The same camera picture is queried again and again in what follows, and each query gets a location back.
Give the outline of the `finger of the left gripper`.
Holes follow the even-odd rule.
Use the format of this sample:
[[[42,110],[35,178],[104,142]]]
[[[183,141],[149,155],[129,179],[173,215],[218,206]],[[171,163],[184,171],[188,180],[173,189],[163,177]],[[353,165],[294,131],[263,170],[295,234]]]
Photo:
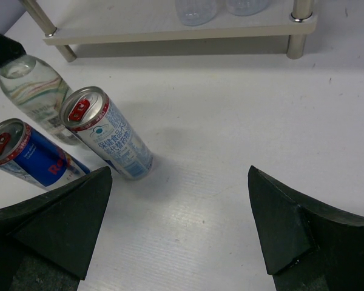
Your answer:
[[[0,34],[0,69],[24,55],[26,51],[19,42]]]

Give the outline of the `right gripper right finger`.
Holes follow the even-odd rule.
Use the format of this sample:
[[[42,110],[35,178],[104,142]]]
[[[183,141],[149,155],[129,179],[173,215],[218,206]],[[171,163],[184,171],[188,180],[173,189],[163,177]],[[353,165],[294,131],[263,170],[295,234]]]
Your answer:
[[[276,290],[364,290],[364,216],[311,198],[254,166],[248,189]]]

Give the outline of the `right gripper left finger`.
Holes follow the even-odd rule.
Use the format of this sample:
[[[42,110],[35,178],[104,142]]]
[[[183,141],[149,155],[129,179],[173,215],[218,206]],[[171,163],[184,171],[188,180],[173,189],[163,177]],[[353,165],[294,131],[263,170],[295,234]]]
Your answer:
[[[111,188],[111,170],[102,167],[0,209],[0,290],[77,290]]]

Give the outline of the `glass soda water bottle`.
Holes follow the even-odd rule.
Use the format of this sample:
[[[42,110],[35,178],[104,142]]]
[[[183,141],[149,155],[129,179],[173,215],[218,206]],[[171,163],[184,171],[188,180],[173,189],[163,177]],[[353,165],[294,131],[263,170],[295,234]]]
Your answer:
[[[0,69],[0,87],[20,111],[57,141],[82,146],[59,118],[60,108],[73,90],[48,63],[30,55],[9,62]]]

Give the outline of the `Pocari Sweat bottle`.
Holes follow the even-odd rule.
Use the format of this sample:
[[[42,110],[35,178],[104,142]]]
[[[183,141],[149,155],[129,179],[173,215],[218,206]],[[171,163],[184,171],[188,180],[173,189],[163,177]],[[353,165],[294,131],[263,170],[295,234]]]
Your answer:
[[[175,0],[175,9],[182,24],[198,26],[215,17],[218,2],[216,0]]]
[[[226,0],[225,3],[229,13],[249,16],[264,10],[270,4],[270,0]]]

